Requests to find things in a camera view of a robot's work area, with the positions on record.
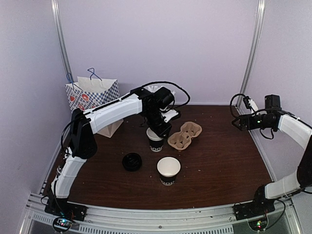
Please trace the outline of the black paper coffee cup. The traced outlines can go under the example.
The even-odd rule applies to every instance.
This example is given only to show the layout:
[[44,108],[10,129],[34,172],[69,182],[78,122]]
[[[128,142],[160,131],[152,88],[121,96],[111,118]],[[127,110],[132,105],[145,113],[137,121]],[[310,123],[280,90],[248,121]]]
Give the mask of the black paper coffee cup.
[[175,183],[176,177],[181,169],[181,164],[174,157],[163,157],[157,162],[157,171],[160,181],[165,186],[170,186]]

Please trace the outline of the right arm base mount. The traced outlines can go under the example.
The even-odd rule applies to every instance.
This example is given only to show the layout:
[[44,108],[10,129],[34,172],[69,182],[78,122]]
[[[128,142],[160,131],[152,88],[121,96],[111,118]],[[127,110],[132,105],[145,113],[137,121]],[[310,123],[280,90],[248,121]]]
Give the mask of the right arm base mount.
[[275,211],[274,202],[262,202],[256,206],[254,202],[237,203],[233,212],[237,221],[247,220],[252,231],[261,232],[269,226],[268,214]]

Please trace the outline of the black paper cups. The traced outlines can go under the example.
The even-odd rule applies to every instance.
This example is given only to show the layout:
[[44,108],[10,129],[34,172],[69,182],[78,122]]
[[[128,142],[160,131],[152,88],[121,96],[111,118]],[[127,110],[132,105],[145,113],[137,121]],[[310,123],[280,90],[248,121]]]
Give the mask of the black paper cups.
[[146,135],[149,140],[150,149],[153,152],[160,152],[163,148],[164,139],[159,137],[156,133],[154,133],[151,128],[148,128],[146,131]]

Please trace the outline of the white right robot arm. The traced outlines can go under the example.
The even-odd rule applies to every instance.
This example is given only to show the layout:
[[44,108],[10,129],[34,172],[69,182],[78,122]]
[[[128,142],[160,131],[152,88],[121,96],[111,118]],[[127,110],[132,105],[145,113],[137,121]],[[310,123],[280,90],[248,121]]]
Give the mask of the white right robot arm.
[[281,173],[283,178],[278,181],[260,186],[250,204],[250,211],[254,215],[262,214],[275,200],[297,194],[312,185],[312,128],[298,117],[278,108],[267,109],[264,114],[256,111],[252,114],[239,115],[234,118],[232,125],[239,130],[265,130],[273,133],[279,131],[285,137],[279,137],[277,148],[281,150],[277,158],[282,161],[282,153],[285,153],[286,166],[288,162],[297,162],[298,166],[291,166]]

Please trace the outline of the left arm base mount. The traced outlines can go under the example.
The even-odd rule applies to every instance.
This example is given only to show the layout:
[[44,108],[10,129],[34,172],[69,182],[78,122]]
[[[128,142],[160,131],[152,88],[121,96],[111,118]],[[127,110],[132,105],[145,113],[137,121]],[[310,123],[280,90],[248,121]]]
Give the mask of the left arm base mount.
[[63,211],[57,206],[45,205],[44,211],[56,216],[52,221],[53,229],[58,233],[64,233],[71,229],[76,221],[84,221],[87,207],[73,203],[67,203]]

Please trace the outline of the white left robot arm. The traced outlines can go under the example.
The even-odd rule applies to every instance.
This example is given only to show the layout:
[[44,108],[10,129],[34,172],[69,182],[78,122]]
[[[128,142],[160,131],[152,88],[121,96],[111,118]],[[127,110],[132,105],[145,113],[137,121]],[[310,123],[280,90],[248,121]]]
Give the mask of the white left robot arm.
[[98,150],[94,135],[106,126],[140,114],[158,137],[167,138],[172,127],[170,120],[180,117],[180,111],[166,110],[174,99],[171,91],[165,87],[155,93],[139,87],[99,107],[85,111],[75,109],[71,122],[67,124],[70,142],[65,150],[64,163],[58,166],[56,177],[48,190],[46,206],[59,216],[69,214],[67,199],[72,184],[82,165]]

